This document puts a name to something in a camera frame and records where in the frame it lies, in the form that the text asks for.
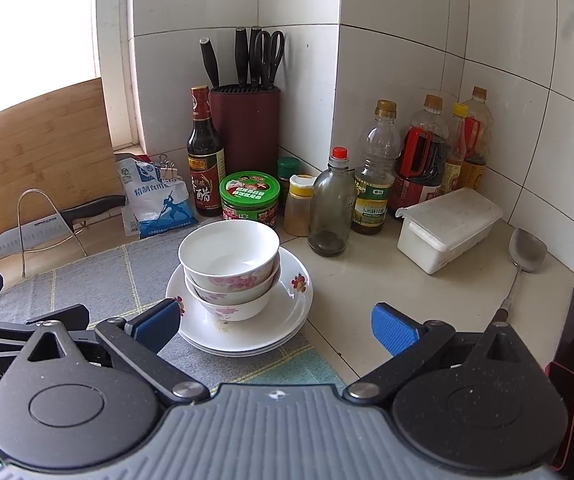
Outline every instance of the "white bowl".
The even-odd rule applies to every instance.
[[[256,298],[260,298],[269,290],[269,287],[272,286],[273,276],[276,273],[280,275],[280,272],[281,258],[277,254],[273,259],[272,272],[269,277],[259,285],[248,288],[247,290],[239,290],[238,292],[212,292],[211,290],[206,290],[203,287],[196,285],[189,274],[187,274],[187,279],[192,283],[196,293],[203,298],[203,300],[216,305],[239,305],[255,300]]]
[[[279,246],[278,235],[269,226],[227,220],[187,235],[178,259],[196,285],[211,292],[237,292],[267,279]]]
[[[201,298],[196,292],[196,288],[193,286],[192,280],[189,278],[188,274],[185,275],[185,286],[187,287],[189,294],[191,294],[195,300],[198,300],[198,302],[203,305],[203,308],[213,316],[224,321],[243,321],[250,317],[254,317],[263,310],[267,306],[267,303],[269,303],[269,297],[272,295],[273,290],[277,286],[282,285],[281,274],[277,272],[273,276],[270,288],[266,293],[264,293],[260,298],[256,298],[248,303],[239,305],[216,305],[203,300],[203,298]]]

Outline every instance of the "maroon knife block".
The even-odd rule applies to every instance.
[[[227,174],[276,176],[281,91],[227,85],[211,90],[211,118],[225,149]]]

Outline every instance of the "green plastic lid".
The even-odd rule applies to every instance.
[[[301,172],[301,162],[295,156],[282,156],[278,159],[278,176],[289,178]]]
[[[274,202],[280,193],[278,181],[260,171],[238,171],[221,181],[221,198],[233,206],[264,207]]]

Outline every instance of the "stack of plates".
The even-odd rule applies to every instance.
[[[223,321],[209,314],[185,285],[185,271],[178,266],[167,284],[168,298],[182,298],[185,314],[178,333],[190,345],[209,354],[248,357],[283,345],[305,324],[314,289],[301,261],[279,248],[280,283],[271,292],[267,306],[244,321]]]

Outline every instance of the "cutting board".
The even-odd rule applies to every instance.
[[[18,197],[34,187],[58,209],[123,194],[100,78],[0,112],[0,234],[16,226]],[[21,204],[21,222],[52,212],[43,196],[30,193]]]

